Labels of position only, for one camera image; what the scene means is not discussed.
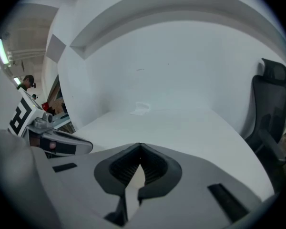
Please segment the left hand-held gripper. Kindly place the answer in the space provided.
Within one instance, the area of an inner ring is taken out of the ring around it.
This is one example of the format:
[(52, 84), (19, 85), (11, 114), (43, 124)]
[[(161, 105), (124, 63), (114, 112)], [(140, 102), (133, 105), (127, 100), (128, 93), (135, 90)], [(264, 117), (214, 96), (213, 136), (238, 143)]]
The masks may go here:
[(40, 147), (55, 156), (88, 154), (93, 150), (90, 141), (72, 134), (51, 130), (52, 114), (47, 113), (25, 90), (20, 88), (21, 100), (8, 125), (8, 131), (20, 138), (25, 146)]

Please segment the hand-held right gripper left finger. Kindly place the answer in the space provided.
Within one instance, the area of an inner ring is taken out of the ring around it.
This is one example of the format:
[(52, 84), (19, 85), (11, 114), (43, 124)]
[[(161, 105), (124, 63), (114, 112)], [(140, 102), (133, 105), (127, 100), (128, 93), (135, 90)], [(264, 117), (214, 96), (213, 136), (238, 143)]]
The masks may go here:
[(47, 158), (31, 148), (40, 225), (46, 229), (141, 229), (128, 218), (125, 189), (140, 162), (140, 144)]

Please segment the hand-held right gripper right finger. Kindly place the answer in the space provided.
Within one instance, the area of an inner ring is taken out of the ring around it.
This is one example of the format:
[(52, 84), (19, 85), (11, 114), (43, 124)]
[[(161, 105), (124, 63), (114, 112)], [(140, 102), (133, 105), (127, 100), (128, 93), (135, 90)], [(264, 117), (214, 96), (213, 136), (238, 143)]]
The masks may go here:
[(247, 186), (213, 163), (139, 144), (145, 185), (131, 229), (225, 229), (261, 204)]

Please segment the light blue desk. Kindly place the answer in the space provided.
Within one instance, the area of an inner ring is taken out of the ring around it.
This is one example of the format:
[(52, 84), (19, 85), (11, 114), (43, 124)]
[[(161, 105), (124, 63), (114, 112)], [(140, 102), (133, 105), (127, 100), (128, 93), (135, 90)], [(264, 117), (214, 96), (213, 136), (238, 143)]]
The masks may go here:
[(71, 122), (71, 119), (66, 113), (56, 114), (52, 119), (52, 124), (54, 129), (58, 129)]

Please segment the white desk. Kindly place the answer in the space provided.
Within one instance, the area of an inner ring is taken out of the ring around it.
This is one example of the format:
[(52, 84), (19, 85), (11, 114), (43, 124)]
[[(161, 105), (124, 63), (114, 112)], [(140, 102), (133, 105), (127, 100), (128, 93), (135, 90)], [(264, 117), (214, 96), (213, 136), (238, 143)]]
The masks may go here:
[(153, 110), (143, 115), (112, 111), (79, 128), (75, 135), (91, 141), (95, 151), (145, 143), (197, 156), (241, 181), (261, 200), (274, 194), (249, 145), (210, 109)]

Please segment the black office chair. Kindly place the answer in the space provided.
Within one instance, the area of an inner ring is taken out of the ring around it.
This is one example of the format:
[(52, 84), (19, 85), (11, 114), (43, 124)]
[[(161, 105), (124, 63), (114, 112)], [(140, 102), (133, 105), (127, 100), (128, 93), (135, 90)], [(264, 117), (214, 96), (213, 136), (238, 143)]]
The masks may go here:
[(286, 122), (286, 67), (268, 59), (262, 60), (264, 72), (252, 79), (255, 98), (255, 125), (245, 139), (265, 169), (274, 192), (286, 183), (286, 154), (279, 141)]

